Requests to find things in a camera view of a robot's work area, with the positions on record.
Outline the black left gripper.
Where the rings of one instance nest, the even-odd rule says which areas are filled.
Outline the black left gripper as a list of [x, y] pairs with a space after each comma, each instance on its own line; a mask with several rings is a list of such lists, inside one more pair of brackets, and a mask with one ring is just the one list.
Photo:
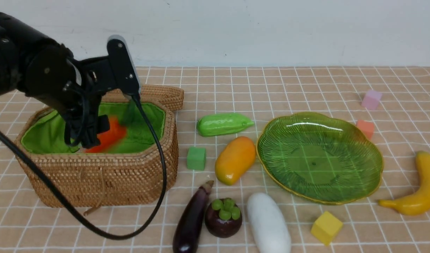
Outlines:
[[91, 148], [97, 134], [110, 129], [109, 117], [98, 116], [101, 96], [93, 93], [90, 76], [64, 45], [43, 45], [25, 55], [26, 96], [55, 109], [66, 122], [68, 146]]

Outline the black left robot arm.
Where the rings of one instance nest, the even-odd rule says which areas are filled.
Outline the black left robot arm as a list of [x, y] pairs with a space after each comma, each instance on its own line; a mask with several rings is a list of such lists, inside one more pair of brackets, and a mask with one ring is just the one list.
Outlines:
[[106, 60], [76, 60], [64, 44], [0, 12], [0, 96], [17, 90], [56, 110], [68, 146], [98, 146], [98, 134], [109, 129], [98, 115], [103, 92], [95, 68]]

